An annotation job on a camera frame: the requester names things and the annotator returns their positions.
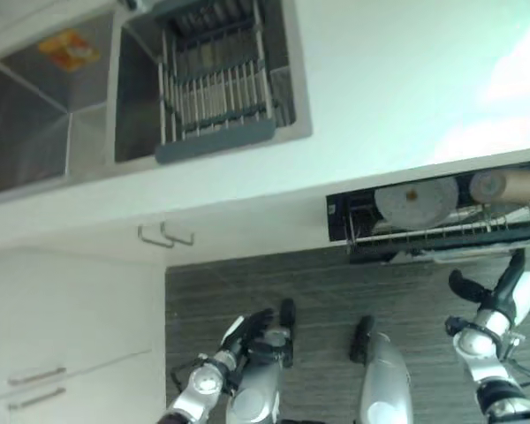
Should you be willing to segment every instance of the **metal hook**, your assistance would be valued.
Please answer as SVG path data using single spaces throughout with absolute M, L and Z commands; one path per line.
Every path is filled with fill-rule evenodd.
M 167 234 L 167 229 L 165 228 L 165 222 L 163 221 L 159 227 L 159 230 L 161 231 L 161 235 L 168 239 L 173 245 L 175 243 L 179 243 L 181 245 L 185 246 L 194 246 L 194 233 L 191 233 L 191 239 L 189 241 L 183 240 L 181 238 L 172 237 L 169 234 Z
M 143 225 L 140 225 L 138 227 L 138 239 L 140 239 L 144 243 L 148 243 L 148 244 L 154 245 L 154 246 L 164 247 L 165 249 L 172 249 L 175 246 L 174 241 L 170 240 L 170 239 L 169 239 L 169 241 L 171 243 L 168 245 L 168 244 L 165 244 L 165 243 L 161 243 L 159 241 L 154 241 L 154 240 L 150 240 L 149 238 L 145 238 L 145 236 L 143 235 Z

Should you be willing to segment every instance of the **cabinet drawer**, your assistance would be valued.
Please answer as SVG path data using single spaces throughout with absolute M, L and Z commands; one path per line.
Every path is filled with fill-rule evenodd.
M 0 254 L 0 395 L 150 349 L 156 277 L 121 261 Z
M 165 407 L 163 357 L 144 353 L 9 399 L 11 424 L 140 424 Z

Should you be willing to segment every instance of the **plate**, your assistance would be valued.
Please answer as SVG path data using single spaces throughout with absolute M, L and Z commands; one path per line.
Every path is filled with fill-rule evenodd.
M 427 230 L 446 220 L 458 206 L 455 178 L 439 178 L 375 190 L 375 204 L 394 227 Z

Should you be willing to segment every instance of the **orange sticker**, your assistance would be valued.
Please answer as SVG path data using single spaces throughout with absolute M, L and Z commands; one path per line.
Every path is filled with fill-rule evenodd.
M 100 52 L 74 29 L 67 29 L 45 39 L 37 47 L 41 53 L 49 56 L 54 64 L 67 72 L 76 71 L 100 58 Z

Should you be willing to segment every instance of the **gray rack handle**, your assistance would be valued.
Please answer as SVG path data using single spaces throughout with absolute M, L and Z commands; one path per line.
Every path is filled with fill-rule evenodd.
M 179 243 L 180 245 L 183 245 L 183 246 L 194 246 L 194 233 L 191 233 L 191 237 L 190 237 L 189 240 L 184 240 L 182 238 L 177 238 L 177 237 L 174 237 L 174 236 L 170 236 L 167 233 L 167 228 L 165 226 L 165 222 L 164 221 L 159 224 L 159 232 L 161 233 L 161 236 L 164 239 L 169 240 L 170 243 L 162 243 L 162 242 L 157 241 L 157 240 L 152 240 L 150 238 L 146 238 L 143 235 L 143 225 L 138 226 L 138 239 L 141 240 L 144 243 L 148 243 L 149 245 L 158 246 L 158 247 L 164 247 L 165 249 L 172 249 L 173 247 L 175 247 L 176 243 Z
M 275 136 L 275 130 L 276 123 L 274 119 L 263 119 L 244 126 L 222 129 L 189 140 L 162 144 L 155 149 L 155 159 L 157 163 L 165 165 L 224 150 L 242 148 L 271 140 Z

